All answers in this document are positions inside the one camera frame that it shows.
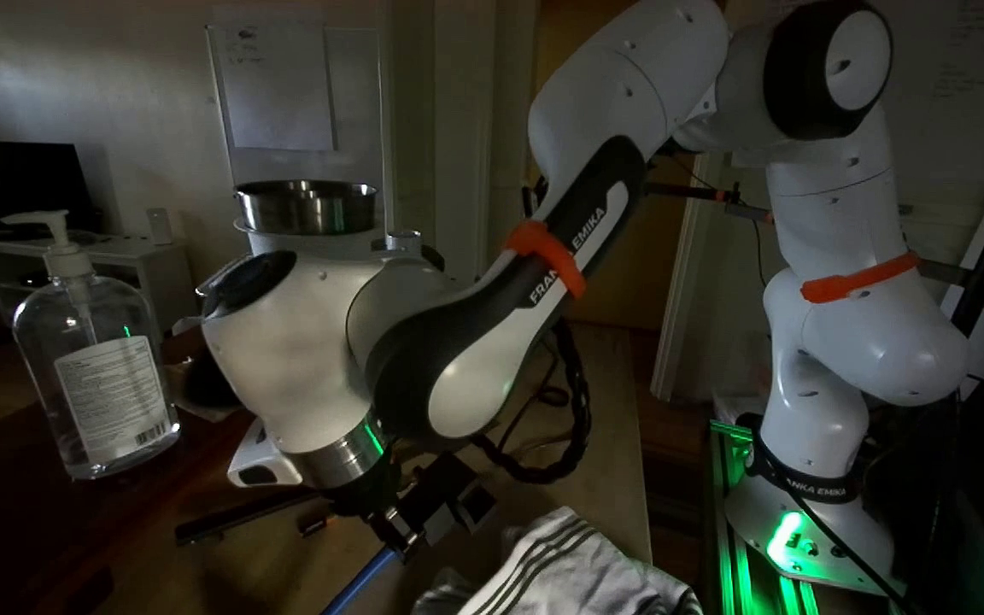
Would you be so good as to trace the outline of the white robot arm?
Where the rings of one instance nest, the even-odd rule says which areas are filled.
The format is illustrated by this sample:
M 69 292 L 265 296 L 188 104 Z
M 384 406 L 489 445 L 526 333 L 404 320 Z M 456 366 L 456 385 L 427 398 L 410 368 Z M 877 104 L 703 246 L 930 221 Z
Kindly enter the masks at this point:
M 206 346 L 305 483 L 391 517 L 391 445 L 460 445 L 494 422 L 659 146 L 746 157 L 785 266 L 765 287 L 772 391 L 729 519 L 790 579 L 892 591 L 894 540 L 850 483 L 867 406 L 949 398 L 963 335 L 901 239 L 888 74 L 867 0 L 798 0 L 741 32 L 715 0 L 637 0 L 533 99 L 547 193 L 470 287 L 404 255 L 256 252 L 212 279 Z

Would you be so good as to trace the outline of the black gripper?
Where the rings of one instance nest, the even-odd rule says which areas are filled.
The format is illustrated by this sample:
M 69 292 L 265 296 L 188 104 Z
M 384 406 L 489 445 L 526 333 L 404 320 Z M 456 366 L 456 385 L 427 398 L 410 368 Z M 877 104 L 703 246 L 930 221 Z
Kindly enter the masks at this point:
M 492 492 L 459 456 L 438 456 L 401 484 L 401 472 L 379 460 L 368 474 L 336 492 L 341 517 L 358 517 L 397 554 L 442 543 L 452 530 L 474 533 L 492 513 Z

